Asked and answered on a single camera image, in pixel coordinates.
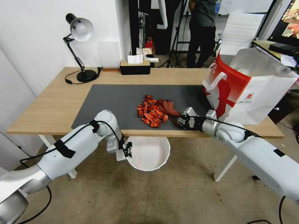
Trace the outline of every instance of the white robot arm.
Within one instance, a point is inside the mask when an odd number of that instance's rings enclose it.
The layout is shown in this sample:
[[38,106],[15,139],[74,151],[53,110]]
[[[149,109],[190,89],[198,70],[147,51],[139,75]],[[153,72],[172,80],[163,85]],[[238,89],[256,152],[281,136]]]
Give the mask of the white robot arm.
[[[216,120],[216,113],[212,110],[204,118],[197,116],[192,108],[187,108],[178,123],[183,128],[200,130],[222,141],[269,188],[299,205],[299,164],[266,140],[237,126],[222,124]],[[49,153],[36,165],[11,172],[0,169],[0,224],[14,223],[28,205],[27,194],[43,189],[55,178],[70,172],[104,138],[108,141],[107,151],[116,152],[118,161],[132,156],[132,144],[124,140],[115,116],[110,111],[102,111],[91,125],[79,126],[52,145],[47,150]]]
[[[196,129],[222,141],[270,189],[299,205],[299,164],[265,139],[238,127],[220,123],[216,120],[214,110],[210,110],[207,117],[203,118],[189,107],[178,119],[178,123],[183,128]],[[244,128],[238,123],[232,125]]]
[[28,205],[27,194],[40,191],[76,168],[104,138],[107,151],[116,152],[118,161],[131,156],[132,144],[124,140],[116,117],[104,110],[89,124],[77,127],[49,147],[36,165],[11,172],[0,170],[0,224],[14,223]]

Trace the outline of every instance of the white desk leg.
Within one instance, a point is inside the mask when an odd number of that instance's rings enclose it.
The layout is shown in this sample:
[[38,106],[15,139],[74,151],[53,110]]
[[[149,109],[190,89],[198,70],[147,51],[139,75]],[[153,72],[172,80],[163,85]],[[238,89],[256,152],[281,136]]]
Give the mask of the white desk leg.
[[[38,135],[38,136],[43,140],[44,144],[48,148],[56,142],[52,135]],[[76,175],[77,175],[77,171],[75,169],[69,172],[69,176],[71,178],[76,178]]]
[[218,168],[218,170],[214,174],[214,180],[218,182],[223,175],[226,173],[226,171],[231,167],[231,165],[236,161],[237,156],[236,154],[231,150],[229,154],[226,156],[225,160],[221,164],[221,166]]

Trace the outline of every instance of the monitor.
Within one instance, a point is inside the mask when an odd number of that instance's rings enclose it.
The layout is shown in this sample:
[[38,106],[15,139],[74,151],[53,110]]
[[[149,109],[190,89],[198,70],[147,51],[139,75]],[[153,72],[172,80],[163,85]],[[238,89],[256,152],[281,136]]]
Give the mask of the monitor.
[[299,0],[291,0],[268,40],[299,47]]

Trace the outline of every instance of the lamp base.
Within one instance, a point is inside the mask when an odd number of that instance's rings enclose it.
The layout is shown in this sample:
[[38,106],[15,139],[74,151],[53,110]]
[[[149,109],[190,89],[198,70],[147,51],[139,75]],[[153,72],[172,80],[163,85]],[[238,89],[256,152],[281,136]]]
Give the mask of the lamp base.
[[97,73],[93,70],[85,70],[77,74],[77,80],[80,82],[90,82],[98,77]]

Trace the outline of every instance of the black desk lamp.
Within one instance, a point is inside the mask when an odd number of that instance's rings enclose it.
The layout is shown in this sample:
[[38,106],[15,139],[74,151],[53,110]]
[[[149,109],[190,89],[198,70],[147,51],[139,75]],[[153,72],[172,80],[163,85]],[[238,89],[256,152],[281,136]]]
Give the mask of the black desk lamp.
[[80,82],[90,82],[92,80],[95,80],[98,77],[97,73],[93,70],[85,70],[83,62],[75,55],[74,51],[69,45],[69,43],[73,40],[80,42],[88,40],[93,33],[93,25],[89,20],[84,18],[77,18],[74,14],[71,13],[67,14],[65,18],[66,21],[70,24],[71,33],[64,37],[63,40],[81,68],[81,72],[77,74],[77,79]]

